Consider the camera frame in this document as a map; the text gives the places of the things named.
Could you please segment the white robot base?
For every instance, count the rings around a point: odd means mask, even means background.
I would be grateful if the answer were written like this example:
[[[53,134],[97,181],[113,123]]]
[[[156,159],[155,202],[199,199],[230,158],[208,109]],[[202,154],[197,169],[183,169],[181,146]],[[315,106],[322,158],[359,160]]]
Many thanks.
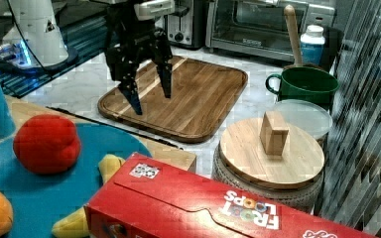
[[[24,72],[58,71],[77,59],[55,18],[52,0],[5,0],[13,28],[3,37],[0,60]]]

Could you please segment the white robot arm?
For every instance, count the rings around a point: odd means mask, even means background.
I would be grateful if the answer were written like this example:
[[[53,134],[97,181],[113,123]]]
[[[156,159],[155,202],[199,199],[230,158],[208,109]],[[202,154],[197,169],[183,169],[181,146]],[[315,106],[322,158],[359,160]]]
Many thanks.
[[[172,95],[173,54],[163,28],[155,26],[159,17],[175,12],[174,0],[93,0],[107,4],[105,41],[106,63],[111,79],[135,113],[142,114],[137,83],[141,62],[151,60],[166,98]]]

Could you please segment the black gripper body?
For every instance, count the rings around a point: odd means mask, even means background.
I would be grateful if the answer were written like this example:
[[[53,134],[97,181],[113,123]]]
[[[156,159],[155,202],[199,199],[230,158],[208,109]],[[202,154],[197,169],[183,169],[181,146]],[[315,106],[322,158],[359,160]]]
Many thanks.
[[[170,63],[173,57],[166,32],[155,26],[155,20],[139,21],[134,3],[120,3],[108,7],[106,25],[110,34],[118,37],[119,47],[108,48],[106,60],[113,80],[120,81],[122,69],[144,60],[157,66]]]

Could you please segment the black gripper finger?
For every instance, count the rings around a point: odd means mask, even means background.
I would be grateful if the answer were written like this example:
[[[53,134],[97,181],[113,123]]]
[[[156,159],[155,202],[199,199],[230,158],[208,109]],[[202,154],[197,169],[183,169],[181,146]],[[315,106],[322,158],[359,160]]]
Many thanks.
[[[134,112],[137,115],[142,114],[142,107],[139,99],[138,86],[135,81],[137,65],[129,65],[126,69],[122,69],[119,74],[120,83],[118,89],[127,99]]]
[[[172,65],[170,63],[159,64],[157,66],[157,72],[161,81],[164,95],[166,98],[170,98],[172,96]]]

